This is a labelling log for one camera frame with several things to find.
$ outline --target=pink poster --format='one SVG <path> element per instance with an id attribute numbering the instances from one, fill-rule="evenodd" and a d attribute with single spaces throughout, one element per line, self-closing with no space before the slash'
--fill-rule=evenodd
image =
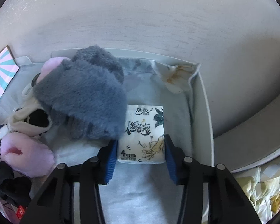
<path id="1" fill-rule="evenodd" d="M 18 69 L 8 47 L 5 47 L 0 52 L 0 98 Z"/>

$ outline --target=white wall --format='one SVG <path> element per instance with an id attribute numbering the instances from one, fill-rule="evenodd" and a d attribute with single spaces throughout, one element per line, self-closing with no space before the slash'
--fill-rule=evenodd
<path id="1" fill-rule="evenodd" d="M 280 92 L 275 0 L 7 0 L 0 49 L 7 44 L 37 62 L 98 44 L 202 63 L 215 135 Z"/>

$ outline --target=tissue packet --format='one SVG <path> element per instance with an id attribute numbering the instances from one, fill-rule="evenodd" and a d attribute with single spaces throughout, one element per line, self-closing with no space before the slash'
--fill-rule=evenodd
<path id="1" fill-rule="evenodd" d="M 163 107 L 129 105 L 117 160 L 122 163 L 165 162 Z"/>

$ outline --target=red package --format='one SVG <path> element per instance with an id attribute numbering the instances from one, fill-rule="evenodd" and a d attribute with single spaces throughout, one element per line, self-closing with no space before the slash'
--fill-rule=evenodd
<path id="1" fill-rule="evenodd" d="M 19 206 L 18 211 L 17 211 L 17 217 L 21 220 L 23 218 L 23 215 L 25 214 L 26 208 Z"/>

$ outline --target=fuzzy fur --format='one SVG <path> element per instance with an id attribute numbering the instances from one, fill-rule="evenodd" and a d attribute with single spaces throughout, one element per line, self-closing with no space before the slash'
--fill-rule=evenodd
<path id="1" fill-rule="evenodd" d="M 2 161 L 30 178 L 49 174 L 55 161 L 47 145 L 19 132 L 2 138 L 0 153 Z"/>
<path id="2" fill-rule="evenodd" d="M 67 57 L 54 57 L 50 58 L 45 62 L 43 67 L 41 68 L 41 74 L 37 78 L 36 82 L 40 82 L 44 79 L 46 75 L 48 75 L 53 69 L 55 69 L 57 66 L 61 64 L 63 60 L 69 60 Z"/>
<path id="3" fill-rule="evenodd" d="M 84 60 L 63 60 L 33 92 L 53 123 L 66 123 L 73 139 L 118 139 L 127 97 L 114 74 Z"/>
<path id="4" fill-rule="evenodd" d="M 101 66 L 113 73 L 116 79 L 123 84 L 124 73 L 118 59 L 107 52 L 105 49 L 97 45 L 90 46 L 85 49 L 80 49 L 76 52 L 72 61 L 85 60 L 92 65 Z"/>

